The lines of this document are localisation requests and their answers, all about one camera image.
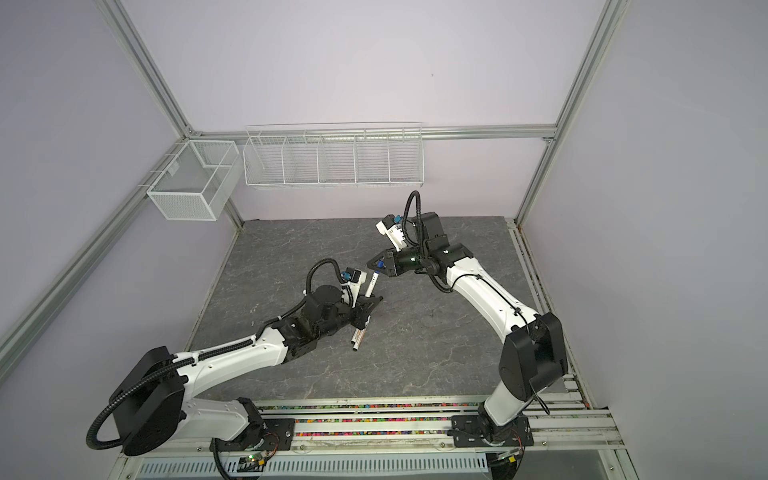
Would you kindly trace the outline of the black whiteboard marker one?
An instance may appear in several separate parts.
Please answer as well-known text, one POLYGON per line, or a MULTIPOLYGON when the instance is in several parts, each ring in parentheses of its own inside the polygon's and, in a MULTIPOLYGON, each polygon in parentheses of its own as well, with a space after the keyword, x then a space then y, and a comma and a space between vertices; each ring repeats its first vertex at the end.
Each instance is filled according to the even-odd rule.
POLYGON ((365 334, 365 329, 358 329, 353 334, 351 343, 354 351, 359 350, 364 334, 365 334))

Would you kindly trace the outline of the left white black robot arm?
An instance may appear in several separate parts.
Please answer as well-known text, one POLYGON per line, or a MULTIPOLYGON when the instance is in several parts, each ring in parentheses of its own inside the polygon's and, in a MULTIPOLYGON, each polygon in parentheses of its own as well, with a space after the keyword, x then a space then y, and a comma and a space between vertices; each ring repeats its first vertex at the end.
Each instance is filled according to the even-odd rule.
POLYGON ((322 285, 255 334, 207 349, 172 354, 148 351, 89 426, 92 450, 121 448, 140 456, 170 440, 208 439, 219 451, 263 450, 279 441, 252 400, 201 400, 202 393, 246 373, 295 360, 320 339, 351 325, 365 327, 379 296, 355 287, 322 285))

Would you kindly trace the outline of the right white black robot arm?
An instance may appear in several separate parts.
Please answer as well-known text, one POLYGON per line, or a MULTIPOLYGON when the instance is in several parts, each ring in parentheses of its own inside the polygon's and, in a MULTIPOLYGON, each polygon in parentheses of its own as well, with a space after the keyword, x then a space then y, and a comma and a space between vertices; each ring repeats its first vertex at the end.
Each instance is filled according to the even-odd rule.
POLYGON ((519 301, 467 247, 450 243, 434 212, 412 219, 388 215, 376 228, 392 246, 368 261, 370 269, 388 277, 411 271, 427 275, 439 290, 467 300, 502 342, 499 384, 480 405, 476 423, 455 426, 454 432, 494 446, 513 438, 522 440, 522 429, 515 422, 523 410, 569 372, 559 318, 519 301))

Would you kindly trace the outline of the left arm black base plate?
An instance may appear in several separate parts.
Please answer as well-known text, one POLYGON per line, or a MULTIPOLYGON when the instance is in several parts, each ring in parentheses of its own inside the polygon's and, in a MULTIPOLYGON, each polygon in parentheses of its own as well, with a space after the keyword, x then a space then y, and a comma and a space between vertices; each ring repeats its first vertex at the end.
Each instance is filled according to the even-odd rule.
POLYGON ((271 418, 258 426, 249 425, 233 440, 212 439, 209 450, 218 452, 285 451, 291 448, 294 438, 293 418, 271 418))

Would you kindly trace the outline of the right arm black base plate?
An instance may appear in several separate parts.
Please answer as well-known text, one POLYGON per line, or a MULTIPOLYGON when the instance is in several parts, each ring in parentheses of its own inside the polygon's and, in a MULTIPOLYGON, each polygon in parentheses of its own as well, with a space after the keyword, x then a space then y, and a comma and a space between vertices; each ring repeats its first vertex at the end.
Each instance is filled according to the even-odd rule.
POLYGON ((498 426, 484 415, 455 415, 450 419, 448 435, 459 448, 523 447, 534 445, 529 419, 519 415, 498 426))

